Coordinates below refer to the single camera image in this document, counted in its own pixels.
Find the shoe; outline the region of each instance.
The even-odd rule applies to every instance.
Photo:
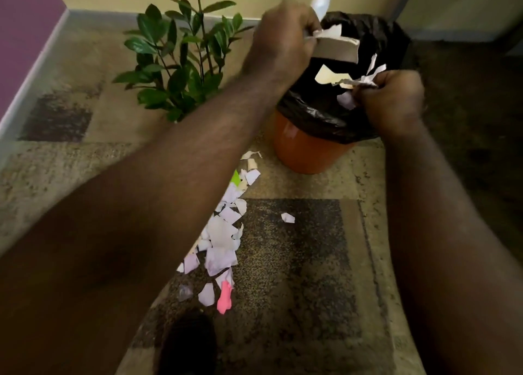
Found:
[[[216,333],[211,318],[191,309],[169,331],[158,364],[158,375],[213,375],[217,362]]]

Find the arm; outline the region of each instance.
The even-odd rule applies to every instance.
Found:
[[[387,151],[391,256],[428,373],[520,373],[523,273],[480,218],[421,120],[416,72],[357,90]]]
[[[303,30],[319,28],[303,5],[267,12],[237,80],[63,199],[0,259],[2,373],[114,373],[241,154],[307,67],[315,40]]]

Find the green paper scrap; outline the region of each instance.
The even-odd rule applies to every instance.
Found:
[[[232,174],[231,182],[235,184],[236,186],[239,185],[241,180],[239,179],[238,170],[234,170],[234,174]]]

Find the potted plant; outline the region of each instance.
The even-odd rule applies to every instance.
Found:
[[[139,29],[125,32],[132,35],[124,45],[136,53],[137,65],[113,82],[126,83],[126,90],[140,89],[140,104],[166,110],[167,119],[175,122],[218,92],[231,43],[240,39],[237,34],[253,27],[241,28],[243,19],[237,13],[232,20],[222,16],[206,31],[205,14],[236,5],[230,0],[204,8],[201,0],[196,7],[188,0],[172,1],[180,11],[166,11],[164,17],[150,4],[137,17]]]

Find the purple wall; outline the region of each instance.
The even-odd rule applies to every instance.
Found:
[[[64,10],[62,0],[0,0],[0,119]]]

